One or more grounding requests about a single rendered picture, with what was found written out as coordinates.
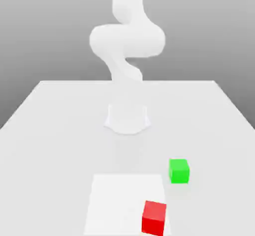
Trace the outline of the small red cube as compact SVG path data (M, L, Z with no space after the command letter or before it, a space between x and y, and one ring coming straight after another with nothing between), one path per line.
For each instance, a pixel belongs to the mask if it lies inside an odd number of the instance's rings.
M145 201L142 213L141 231L146 234L163 236L166 217L166 204Z

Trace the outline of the small green cube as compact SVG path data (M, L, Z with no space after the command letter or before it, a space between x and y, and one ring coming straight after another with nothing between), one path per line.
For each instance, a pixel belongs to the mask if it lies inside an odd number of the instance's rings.
M186 159L169 159L169 178L172 184L187 184L190 167Z

